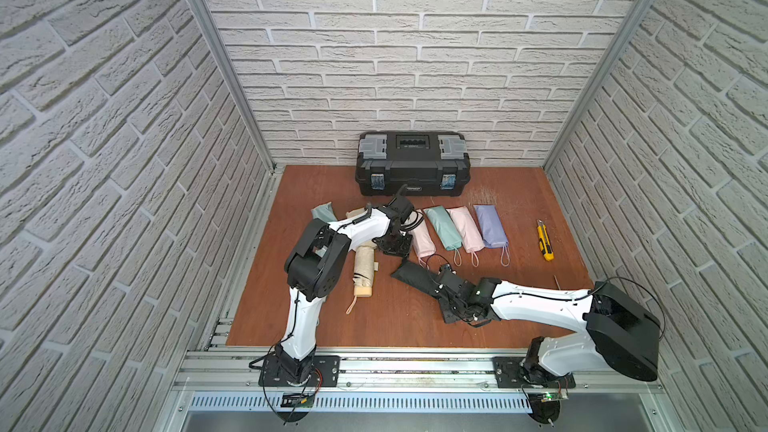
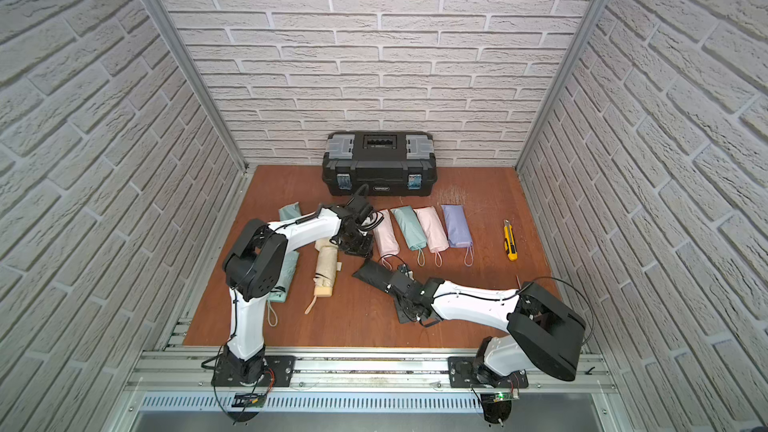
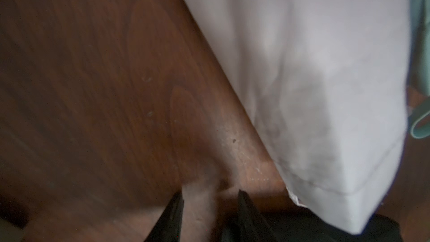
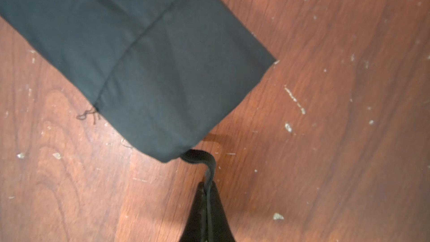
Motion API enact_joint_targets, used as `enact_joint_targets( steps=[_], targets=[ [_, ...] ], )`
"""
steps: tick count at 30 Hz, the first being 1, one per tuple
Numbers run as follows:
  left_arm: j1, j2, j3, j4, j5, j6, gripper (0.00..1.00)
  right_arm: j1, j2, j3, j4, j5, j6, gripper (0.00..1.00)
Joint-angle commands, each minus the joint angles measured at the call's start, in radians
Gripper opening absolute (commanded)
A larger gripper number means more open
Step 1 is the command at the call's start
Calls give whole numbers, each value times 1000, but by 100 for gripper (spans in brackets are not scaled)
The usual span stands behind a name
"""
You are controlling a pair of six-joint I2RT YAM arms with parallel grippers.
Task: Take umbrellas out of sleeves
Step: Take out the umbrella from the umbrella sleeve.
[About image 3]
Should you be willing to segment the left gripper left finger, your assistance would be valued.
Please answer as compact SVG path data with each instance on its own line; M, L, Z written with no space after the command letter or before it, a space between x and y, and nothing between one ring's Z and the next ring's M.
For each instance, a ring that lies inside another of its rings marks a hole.
M183 194L176 192L144 242L179 242L184 210Z

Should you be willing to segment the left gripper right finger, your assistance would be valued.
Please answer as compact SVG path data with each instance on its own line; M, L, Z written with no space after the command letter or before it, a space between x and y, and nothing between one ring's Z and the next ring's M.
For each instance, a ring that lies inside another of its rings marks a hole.
M238 220L242 242L277 242L273 230L252 202L248 193L239 190Z

